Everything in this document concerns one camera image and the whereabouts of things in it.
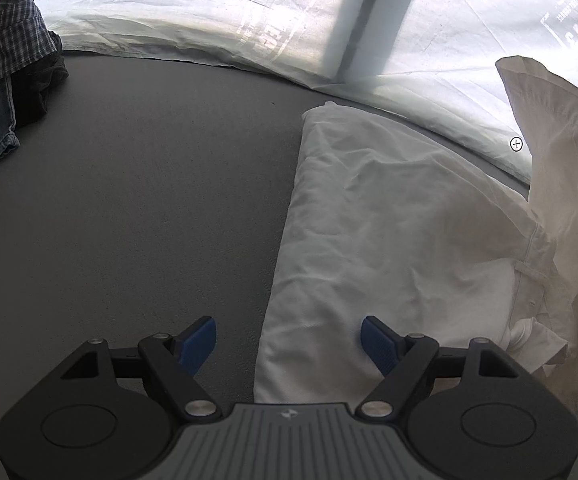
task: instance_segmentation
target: white plastic sheet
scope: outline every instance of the white plastic sheet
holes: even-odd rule
[[[578,0],[36,0],[67,49],[235,64],[397,114],[528,182],[495,62],[578,86]]]

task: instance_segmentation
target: beige fabric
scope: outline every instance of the beige fabric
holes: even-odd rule
[[[577,345],[542,380],[578,413],[578,88],[533,59],[504,58],[497,67],[533,156],[529,205],[556,241],[554,262],[574,295]]]

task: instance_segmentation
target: plaid shirt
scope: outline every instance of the plaid shirt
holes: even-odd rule
[[[0,0],[0,79],[56,52],[34,0]]]

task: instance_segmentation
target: white fabric pile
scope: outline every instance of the white fabric pile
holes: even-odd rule
[[[533,155],[529,201],[410,128],[328,103],[302,146],[256,402],[348,402],[381,380],[365,316],[443,346],[486,336],[578,412],[578,88],[498,70]]]

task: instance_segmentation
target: circular cap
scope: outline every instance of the circular cap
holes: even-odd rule
[[[530,413],[510,404],[481,404],[462,415],[462,429],[473,440],[486,446],[518,446],[535,432]]]
[[[184,407],[184,410],[193,416],[213,415],[216,411],[216,405],[210,400],[192,400]]]
[[[393,411],[393,407],[383,400],[370,400],[365,402],[360,408],[366,416],[387,416]]]
[[[89,447],[108,439],[117,422],[113,413],[100,406],[67,406],[44,419],[42,434],[56,446]]]

